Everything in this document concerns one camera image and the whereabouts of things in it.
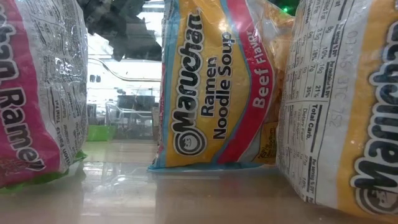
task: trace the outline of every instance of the plastic wrapper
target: plastic wrapper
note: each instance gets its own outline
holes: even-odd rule
[[[394,0],[301,1],[277,164],[307,202],[398,222]]]
[[[160,149],[151,168],[275,163],[292,24],[267,1],[165,2]]]
[[[59,178],[84,157],[86,41],[76,1],[0,2],[0,189]]]

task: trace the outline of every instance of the ramen noodle package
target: ramen noodle package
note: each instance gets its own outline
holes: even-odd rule
[[[48,182],[81,159],[86,65],[76,1],[0,1],[0,189]]]
[[[151,168],[275,162],[292,25],[265,0],[166,1],[160,149]]]
[[[293,33],[278,166],[307,202],[398,223],[396,1],[301,1]]]

